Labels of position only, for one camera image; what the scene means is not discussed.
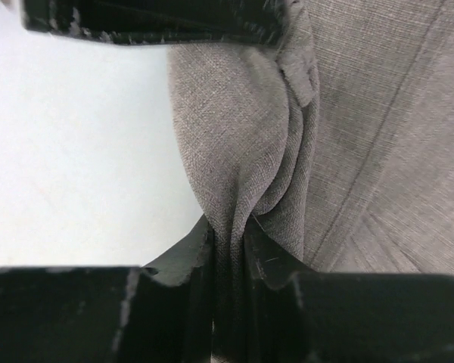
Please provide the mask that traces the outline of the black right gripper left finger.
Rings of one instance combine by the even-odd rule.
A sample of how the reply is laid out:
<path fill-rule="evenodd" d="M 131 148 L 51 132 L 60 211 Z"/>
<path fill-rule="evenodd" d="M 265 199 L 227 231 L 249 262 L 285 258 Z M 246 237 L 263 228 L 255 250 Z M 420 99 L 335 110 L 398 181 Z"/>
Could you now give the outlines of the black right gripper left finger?
<path fill-rule="evenodd" d="M 208 362 L 205 218 L 143 267 L 0 268 L 0 362 Z"/>

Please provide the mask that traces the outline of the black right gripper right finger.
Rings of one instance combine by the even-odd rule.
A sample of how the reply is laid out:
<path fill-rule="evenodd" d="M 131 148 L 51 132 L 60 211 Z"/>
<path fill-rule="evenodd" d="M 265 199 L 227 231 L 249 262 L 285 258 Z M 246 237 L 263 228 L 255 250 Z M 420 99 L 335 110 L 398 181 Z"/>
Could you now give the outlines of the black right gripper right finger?
<path fill-rule="evenodd" d="M 244 233 L 250 362 L 454 362 L 454 276 L 321 273 Z"/>

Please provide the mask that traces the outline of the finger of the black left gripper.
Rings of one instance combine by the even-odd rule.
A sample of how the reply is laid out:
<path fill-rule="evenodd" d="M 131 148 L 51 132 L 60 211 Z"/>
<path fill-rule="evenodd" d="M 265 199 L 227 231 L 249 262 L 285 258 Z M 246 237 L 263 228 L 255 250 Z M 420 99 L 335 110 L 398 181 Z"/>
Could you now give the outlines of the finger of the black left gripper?
<path fill-rule="evenodd" d="M 25 0 L 25 29 L 115 45 L 227 42 L 276 46 L 288 21 L 284 1 Z"/>

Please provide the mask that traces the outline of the grey cloth napkin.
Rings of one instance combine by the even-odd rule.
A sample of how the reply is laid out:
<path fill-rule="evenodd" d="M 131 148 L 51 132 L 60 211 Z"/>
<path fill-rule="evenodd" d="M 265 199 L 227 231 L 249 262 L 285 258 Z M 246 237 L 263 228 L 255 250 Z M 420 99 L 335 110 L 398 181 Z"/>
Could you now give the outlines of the grey cloth napkin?
<path fill-rule="evenodd" d="M 454 274 L 454 1 L 290 1 L 278 50 L 168 54 L 216 233 L 213 357 L 244 361 L 246 221 L 318 271 Z"/>

